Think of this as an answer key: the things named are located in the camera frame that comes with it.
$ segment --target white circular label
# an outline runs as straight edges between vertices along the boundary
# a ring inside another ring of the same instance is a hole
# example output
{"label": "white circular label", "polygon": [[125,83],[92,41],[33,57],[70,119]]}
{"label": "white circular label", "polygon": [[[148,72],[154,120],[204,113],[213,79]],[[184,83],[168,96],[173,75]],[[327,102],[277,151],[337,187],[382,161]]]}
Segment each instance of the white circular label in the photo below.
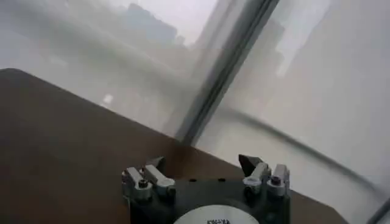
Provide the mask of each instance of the white circular label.
{"label": "white circular label", "polygon": [[259,224],[250,214],[231,206],[208,205],[191,210],[174,224]]}

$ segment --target brown table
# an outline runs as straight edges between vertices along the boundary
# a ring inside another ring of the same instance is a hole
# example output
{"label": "brown table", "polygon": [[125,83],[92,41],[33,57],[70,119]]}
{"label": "brown table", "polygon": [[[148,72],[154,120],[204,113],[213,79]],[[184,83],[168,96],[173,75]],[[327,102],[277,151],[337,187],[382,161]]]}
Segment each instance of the brown table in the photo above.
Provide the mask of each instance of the brown table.
{"label": "brown table", "polygon": [[[241,177],[225,161],[16,69],[0,71],[0,223],[129,223],[120,173],[158,156],[174,178]],[[346,223],[292,192],[291,223]]]}

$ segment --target metal window mullion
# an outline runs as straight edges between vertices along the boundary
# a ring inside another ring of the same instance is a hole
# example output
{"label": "metal window mullion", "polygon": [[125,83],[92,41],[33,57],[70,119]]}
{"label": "metal window mullion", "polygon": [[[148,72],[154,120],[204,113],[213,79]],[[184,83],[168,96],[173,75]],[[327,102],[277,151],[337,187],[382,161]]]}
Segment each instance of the metal window mullion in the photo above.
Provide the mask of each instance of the metal window mullion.
{"label": "metal window mullion", "polygon": [[278,0],[249,0],[208,80],[190,107],[177,138],[194,145],[237,75]]}

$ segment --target tall building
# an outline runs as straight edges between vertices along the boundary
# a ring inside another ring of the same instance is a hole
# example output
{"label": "tall building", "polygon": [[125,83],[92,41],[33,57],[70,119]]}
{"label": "tall building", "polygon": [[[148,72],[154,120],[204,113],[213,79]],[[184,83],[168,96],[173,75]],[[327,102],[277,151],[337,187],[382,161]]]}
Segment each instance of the tall building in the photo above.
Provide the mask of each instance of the tall building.
{"label": "tall building", "polygon": [[177,36],[177,29],[157,19],[150,11],[137,4],[131,3],[126,13],[127,24],[130,29],[145,35],[153,42],[173,44]]}
{"label": "tall building", "polygon": [[232,0],[218,0],[194,47],[206,49],[218,34],[218,29],[231,12]]}

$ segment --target glass window pane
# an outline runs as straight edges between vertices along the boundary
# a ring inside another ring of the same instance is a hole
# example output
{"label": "glass window pane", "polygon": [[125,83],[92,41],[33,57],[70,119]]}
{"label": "glass window pane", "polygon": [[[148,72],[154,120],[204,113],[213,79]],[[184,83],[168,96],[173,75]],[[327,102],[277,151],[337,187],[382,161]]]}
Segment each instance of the glass window pane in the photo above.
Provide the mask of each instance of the glass window pane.
{"label": "glass window pane", "polygon": [[174,136],[233,26],[233,2],[1,1],[0,68]]}
{"label": "glass window pane", "polygon": [[294,190],[366,222],[390,194],[389,10],[388,1],[280,1],[197,146],[235,164],[239,153],[285,163]]}

